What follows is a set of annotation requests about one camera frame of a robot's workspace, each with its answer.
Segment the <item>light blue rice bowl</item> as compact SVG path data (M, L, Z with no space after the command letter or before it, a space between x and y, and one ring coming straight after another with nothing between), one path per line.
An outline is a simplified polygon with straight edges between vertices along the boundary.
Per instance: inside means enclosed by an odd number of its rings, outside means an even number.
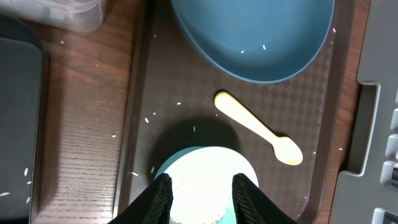
M156 176L172 179L170 223L236 224L232 181L245 174L255 185L257 175L240 153L220 146L189 147L170 156Z

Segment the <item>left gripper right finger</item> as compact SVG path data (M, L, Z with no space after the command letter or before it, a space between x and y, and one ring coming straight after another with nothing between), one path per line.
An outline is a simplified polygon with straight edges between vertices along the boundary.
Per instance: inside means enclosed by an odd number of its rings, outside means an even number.
M232 196L237 224L297 224L243 173L233 176Z

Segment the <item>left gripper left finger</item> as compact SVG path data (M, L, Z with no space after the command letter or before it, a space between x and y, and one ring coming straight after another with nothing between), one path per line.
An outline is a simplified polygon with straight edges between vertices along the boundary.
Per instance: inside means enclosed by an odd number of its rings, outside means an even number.
M172 178L160 174L109 224L169 224L173 199Z

